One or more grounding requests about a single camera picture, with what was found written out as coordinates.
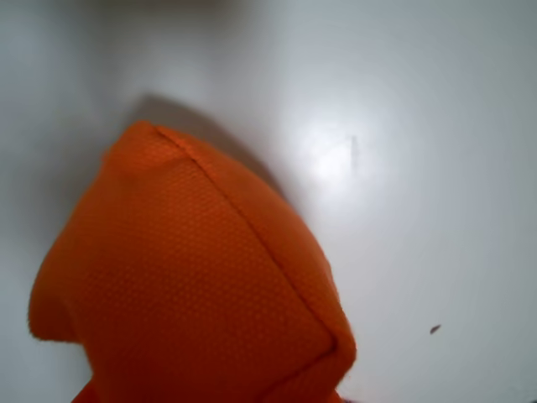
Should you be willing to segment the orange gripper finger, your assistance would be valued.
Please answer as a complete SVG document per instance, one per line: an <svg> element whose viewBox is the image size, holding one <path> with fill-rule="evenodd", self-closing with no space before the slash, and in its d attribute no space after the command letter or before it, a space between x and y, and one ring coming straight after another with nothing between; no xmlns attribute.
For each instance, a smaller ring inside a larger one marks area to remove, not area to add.
<svg viewBox="0 0 537 403"><path fill-rule="evenodd" d="M99 403L99 396L92 379L75 396L72 403Z"/></svg>

